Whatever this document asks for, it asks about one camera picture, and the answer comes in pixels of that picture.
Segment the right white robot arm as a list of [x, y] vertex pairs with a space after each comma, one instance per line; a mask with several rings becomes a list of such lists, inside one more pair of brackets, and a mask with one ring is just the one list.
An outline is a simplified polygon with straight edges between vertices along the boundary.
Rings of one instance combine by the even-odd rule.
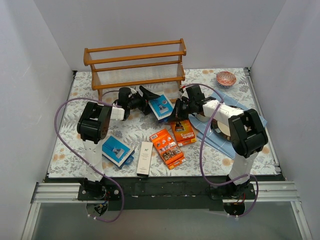
[[255, 109], [241, 110], [225, 104], [221, 94], [217, 98], [206, 97], [201, 83], [182, 86], [169, 116], [170, 122], [186, 120], [191, 114], [203, 114], [208, 118], [203, 137], [207, 136], [212, 121], [216, 120], [229, 128], [229, 140], [235, 151], [233, 165], [226, 182], [209, 184], [219, 194], [237, 199], [249, 187], [254, 160], [268, 143], [268, 136], [258, 112]]

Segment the orange razor pack with pictures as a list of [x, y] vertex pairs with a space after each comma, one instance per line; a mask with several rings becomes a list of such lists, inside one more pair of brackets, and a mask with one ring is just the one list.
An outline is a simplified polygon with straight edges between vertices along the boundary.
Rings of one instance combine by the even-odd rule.
[[186, 161], [184, 153], [167, 129], [162, 129], [152, 134], [149, 138], [169, 170]]

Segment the blue Harry's razor box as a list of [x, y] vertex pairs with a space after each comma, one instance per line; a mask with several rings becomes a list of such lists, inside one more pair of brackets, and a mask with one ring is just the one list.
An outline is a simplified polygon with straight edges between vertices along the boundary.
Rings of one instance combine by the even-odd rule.
[[172, 102], [164, 94], [161, 94], [160, 97], [156, 99], [150, 100], [148, 104], [159, 123], [167, 122], [168, 117], [174, 109]]
[[102, 155], [119, 169], [129, 165], [134, 159], [135, 149], [120, 141], [114, 135], [108, 135], [102, 144]]

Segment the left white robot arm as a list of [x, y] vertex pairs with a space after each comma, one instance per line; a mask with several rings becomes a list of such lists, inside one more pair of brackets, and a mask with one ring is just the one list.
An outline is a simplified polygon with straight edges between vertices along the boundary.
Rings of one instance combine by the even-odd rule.
[[107, 193], [106, 187], [101, 184], [103, 176], [97, 171], [103, 170], [102, 146], [110, 121], [125, 121], [134, 109], [139, 109], [147, 115], [152, 111], [149, 102], [160, 97], [143, 86], [139, 86], [139, 90], [140, 92], [137, 92], [130, 87], [121, 87], [113, 106], [89, 101], [79, 118], [77, 132], [80, 134], [85, 148], [85, 158], [89, 163], [84, 180], [80, 184], [95, 200], [103, 199]]

